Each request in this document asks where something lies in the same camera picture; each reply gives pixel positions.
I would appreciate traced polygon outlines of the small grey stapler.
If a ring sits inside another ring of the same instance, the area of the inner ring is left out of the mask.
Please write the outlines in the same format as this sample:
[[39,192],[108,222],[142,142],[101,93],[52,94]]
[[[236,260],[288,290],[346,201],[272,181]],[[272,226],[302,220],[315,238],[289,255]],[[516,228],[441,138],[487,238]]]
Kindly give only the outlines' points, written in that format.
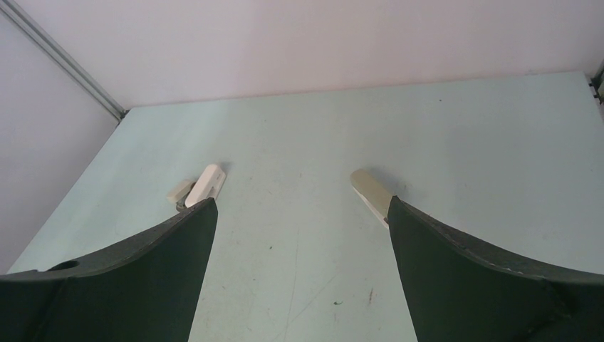
[[178,212],[185,210],[187,207],[184,202],[194,185],[195,181],[192,180],[183,180],[179,182],[173,189],[171,189],[167,193],[167,201],[173,204]]

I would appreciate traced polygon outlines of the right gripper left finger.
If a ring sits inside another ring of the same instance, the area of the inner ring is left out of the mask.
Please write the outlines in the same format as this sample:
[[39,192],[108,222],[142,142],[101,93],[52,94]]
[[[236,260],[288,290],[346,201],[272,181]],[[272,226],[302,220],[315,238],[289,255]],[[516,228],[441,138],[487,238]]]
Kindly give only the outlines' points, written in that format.
[[46,271],[1,277],[3,341],[187,341],[217,228],[205,199]]

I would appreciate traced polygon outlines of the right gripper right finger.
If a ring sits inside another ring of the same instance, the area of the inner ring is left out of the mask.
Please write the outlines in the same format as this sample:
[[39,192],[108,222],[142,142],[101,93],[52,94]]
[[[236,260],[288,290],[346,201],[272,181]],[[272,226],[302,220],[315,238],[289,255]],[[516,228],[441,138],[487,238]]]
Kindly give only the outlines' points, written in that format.
[[601,341],[603,276],[530,259],[393,197],[387,213],[418,341]]

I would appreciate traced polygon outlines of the beige stapler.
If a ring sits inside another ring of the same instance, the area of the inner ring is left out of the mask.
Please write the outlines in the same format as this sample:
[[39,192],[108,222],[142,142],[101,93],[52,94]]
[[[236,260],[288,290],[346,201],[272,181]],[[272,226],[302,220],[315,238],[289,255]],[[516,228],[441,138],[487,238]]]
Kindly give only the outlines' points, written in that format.
[[393,194],[364,169],[352,172],[350,181],[354,191],[369,210],[386,229],[389,229],[387,216]]

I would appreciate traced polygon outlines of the white stapler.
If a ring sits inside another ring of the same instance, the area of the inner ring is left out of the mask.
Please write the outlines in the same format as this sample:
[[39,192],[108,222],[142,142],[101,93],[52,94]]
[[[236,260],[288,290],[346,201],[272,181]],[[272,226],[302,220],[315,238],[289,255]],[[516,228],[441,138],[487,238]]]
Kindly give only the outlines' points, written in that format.
[[184,205],[190,208],[207,198],[217,198],[227,178],[220,165],[208,165],[187,195]]

